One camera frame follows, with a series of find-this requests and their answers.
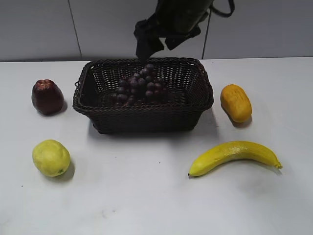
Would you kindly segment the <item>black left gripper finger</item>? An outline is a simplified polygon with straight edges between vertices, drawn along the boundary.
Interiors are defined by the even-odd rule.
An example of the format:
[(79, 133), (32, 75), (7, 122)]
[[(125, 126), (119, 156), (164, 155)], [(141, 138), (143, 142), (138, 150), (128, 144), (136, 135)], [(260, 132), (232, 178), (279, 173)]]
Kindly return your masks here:
[(139, 60), (148, 60), (155, 53), (164, 50), (164, 45), (157, 37), (137, 37), (136, 56)]

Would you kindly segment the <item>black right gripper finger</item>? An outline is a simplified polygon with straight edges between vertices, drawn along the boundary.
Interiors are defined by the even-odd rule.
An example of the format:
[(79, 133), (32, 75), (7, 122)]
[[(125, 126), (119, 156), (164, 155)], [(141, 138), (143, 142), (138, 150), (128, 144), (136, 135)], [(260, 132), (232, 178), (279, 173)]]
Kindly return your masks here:
[(187, 41), (188, 39), (194, 38), (201, 33), (201, 30), (198, 26), (194, 27), (189, 33), (184, 35), (174, 35), (169, 36), (165, 39), (165, 44), (169, 50), (173, 50), (178, 47), (183, 42)]

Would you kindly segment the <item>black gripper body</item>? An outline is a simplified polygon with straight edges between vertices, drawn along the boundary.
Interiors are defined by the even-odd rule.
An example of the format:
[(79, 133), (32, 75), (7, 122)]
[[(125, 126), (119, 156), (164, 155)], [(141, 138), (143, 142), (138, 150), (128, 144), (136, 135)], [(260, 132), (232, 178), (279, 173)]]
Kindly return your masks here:
[(208, 16), (212, 0), (159, 0), (155, 12), (135, 25), (135, 37), (157, 37), (189, 33)]

